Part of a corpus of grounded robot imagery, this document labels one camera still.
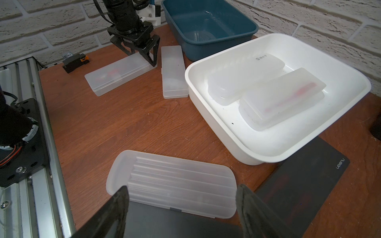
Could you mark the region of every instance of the blue plastic tray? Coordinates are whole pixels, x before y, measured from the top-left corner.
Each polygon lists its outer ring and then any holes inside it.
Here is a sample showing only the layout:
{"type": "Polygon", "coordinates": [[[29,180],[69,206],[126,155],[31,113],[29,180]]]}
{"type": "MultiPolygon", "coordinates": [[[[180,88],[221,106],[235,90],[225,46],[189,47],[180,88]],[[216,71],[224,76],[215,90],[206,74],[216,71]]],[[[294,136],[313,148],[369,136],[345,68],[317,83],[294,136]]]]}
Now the blue plastic tray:
{"type": "Polygon", "coordinates": [[[258,31],[255,22],[224,0],[164,0],[162,7],[191,61],[246,42],[258,31]]]}

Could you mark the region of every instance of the ribbed plastic lid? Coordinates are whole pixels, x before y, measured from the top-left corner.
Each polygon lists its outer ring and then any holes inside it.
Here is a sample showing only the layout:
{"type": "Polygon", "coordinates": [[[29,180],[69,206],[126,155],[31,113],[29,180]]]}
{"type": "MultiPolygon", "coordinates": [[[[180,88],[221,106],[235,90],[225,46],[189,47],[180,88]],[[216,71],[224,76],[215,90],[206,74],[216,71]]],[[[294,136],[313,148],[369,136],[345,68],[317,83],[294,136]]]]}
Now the ribbed plastic lid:
{"type": "Polygon", "coordinates": [[[127,185],[130,201],[206,217],[230,218],[237,184],[226,166],[133,150],[115,159],[106,190],[127,185]]]}

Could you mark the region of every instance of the white brick wall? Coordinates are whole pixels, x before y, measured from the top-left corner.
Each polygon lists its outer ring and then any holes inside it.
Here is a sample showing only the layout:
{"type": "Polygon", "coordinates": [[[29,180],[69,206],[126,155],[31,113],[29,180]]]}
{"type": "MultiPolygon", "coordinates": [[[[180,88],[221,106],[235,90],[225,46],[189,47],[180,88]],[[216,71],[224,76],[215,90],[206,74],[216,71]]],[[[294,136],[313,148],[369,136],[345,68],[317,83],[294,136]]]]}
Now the white brick wall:
{"type": "MultiPolygon", "coordinates": [[[[259,24],[257,36],[299,38],[363,72],[381,96],[381,0],[227,1],[259,24]]],[[[110,44],[107,26],[92,0],[3,0],[0,65],[29,56],[51,65],[64,52],[96,50],[110,44]]]]}
{"type": "Polygon", "coordinates": [[[356,68],[381,96],[381,0],[227,0],[259,25],[292,35],[356,68]]]}
{"type": "MultiPolygon", "coordinates": [[[[106,12],[102,0],[98,2],[106,12]]],[[[110,25],[93,0],[1,0],[0,65],[34,56],[49,66],[62,61],[67,51],[99,49],[111,44],[110,25]]]]}

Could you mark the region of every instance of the black cylinder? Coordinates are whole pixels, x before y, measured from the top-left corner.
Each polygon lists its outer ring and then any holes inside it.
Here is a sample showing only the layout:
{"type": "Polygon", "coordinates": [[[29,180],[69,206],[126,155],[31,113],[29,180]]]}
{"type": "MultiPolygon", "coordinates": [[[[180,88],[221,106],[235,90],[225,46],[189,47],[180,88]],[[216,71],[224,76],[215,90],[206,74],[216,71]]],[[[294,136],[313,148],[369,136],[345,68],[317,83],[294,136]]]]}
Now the black cylinder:
{"type": "Polygon", "coordinates": [[[125,32],[141,25],[132,0],[103,0],[107,15],[118,31],[125,32]]]}
{"type": "Polygon", "coordinates": [[[0,87],[0,146],[13,146],[32,129],[32,121],[14,108],[5,104],[0,87]]]}

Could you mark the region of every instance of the white plastic tray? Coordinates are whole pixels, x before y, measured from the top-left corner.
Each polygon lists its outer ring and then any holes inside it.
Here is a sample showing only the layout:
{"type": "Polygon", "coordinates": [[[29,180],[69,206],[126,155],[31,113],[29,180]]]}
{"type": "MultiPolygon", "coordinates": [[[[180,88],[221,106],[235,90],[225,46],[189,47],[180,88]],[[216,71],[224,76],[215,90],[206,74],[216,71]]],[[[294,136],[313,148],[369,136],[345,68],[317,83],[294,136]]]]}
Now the white plastic tray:
{"type": "Polygon", "coordinates": [[[191,64],[185,72],[189,96],[218,138],[239,161],[248,165],[288,158],[346,113],[370,91],[369,80],[354,68],[284,34],[269,34],[191,64]],[[324,99],[313,107],[263,131],[255,131],[238,111],[239,100],[228,106],[208,94],[206,75],[255,55],[281,59],[281,75],[305,68],[327,86],[324,99]]]}
{"type": "Polygon", "coordinates": [[[226,166],[133,150],[115,159],[106,190],[127,185],[130,201],[206,217],[230,218],[237,184],[226,166]]]}

